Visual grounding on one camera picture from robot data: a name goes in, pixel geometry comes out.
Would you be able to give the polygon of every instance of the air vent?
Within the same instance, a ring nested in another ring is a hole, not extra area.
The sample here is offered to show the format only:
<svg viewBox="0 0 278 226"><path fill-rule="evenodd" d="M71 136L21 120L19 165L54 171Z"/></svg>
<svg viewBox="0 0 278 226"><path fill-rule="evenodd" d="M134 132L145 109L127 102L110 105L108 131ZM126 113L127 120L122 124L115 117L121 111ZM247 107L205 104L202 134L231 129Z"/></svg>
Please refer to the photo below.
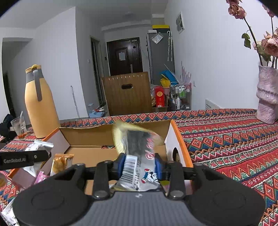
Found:
<svg viewBox="0 0 278 226"><path fill-rule="evenodd" d="M212 109L220 109L221 107L217 106L216 104L214 104L213 102L206 100L205 103L205 109L206 110L212 110Z"/></svg>
<svg viewBox="0 0 278 226"><path fill-rule="evenodd" d="M178 18L176 19L176 25L177 25L178 32L181 33L184 30L181 13L178 15Z"/></svg>

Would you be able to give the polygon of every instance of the barcode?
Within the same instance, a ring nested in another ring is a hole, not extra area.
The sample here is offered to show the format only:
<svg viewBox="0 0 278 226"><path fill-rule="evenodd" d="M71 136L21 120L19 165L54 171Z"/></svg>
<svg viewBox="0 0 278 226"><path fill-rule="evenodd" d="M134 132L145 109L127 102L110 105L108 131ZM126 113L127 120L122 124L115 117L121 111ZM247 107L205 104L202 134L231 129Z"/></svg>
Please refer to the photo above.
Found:
<svg viewBox="0 0 278 226"><path fill-rule="evenodd" d="M133 185L133 178L136 174L136 164L137 157L133 155L127 155L125 158L122 176L119 180Z"/></svg>

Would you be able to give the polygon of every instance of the panda cartoon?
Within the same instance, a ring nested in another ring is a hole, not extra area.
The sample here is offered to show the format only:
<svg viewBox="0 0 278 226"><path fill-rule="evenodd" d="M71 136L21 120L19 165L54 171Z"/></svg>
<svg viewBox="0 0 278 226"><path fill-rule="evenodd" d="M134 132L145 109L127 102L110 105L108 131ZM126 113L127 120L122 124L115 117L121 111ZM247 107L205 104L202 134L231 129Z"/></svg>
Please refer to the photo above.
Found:
<svg viewBox="0 0 278 226"><path fill-rule="evenodd" d="M151 172L150 169L145 169L145 176L141 179L142 183L146 183L147 181L153 183L158 182L157 174Z"/></svg>

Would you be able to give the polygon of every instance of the gray ribbed panel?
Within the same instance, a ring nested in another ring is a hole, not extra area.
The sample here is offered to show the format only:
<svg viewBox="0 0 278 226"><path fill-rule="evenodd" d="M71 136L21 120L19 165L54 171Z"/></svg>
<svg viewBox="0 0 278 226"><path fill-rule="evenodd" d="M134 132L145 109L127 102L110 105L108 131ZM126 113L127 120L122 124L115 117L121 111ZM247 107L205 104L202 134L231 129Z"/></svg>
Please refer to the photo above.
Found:
<svg viewBox="0 0 278 226"><path fill-rule="evenodd" d="M162 192L116 192L107 201L95 202L72 226L205 226L181 201Z"/></svg>

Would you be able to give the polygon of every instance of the wooden chair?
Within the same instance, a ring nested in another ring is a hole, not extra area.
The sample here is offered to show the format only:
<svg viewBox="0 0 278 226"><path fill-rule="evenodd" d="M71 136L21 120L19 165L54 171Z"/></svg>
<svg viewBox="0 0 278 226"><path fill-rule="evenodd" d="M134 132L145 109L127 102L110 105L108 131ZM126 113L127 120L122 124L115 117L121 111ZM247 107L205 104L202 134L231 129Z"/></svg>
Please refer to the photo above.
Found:
<svg viewBox="0 0 278 226"><path fill-rule="evenodd" d="M102 84L110 116L152 112L147 72L103 77Z"/></svg>

